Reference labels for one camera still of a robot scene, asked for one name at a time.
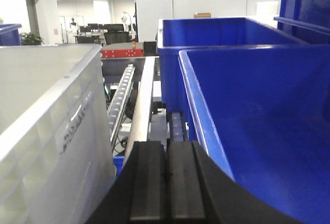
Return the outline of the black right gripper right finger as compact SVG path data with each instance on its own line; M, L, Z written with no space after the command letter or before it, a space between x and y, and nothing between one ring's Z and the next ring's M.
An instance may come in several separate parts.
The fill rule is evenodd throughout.
M197 142L168 148L170 223L298 223L234 182Z

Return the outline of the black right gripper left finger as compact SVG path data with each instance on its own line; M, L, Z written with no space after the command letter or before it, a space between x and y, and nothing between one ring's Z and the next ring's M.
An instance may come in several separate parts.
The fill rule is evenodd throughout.
M135 142L122 172L87 223L165 223L165 170L161 142Z

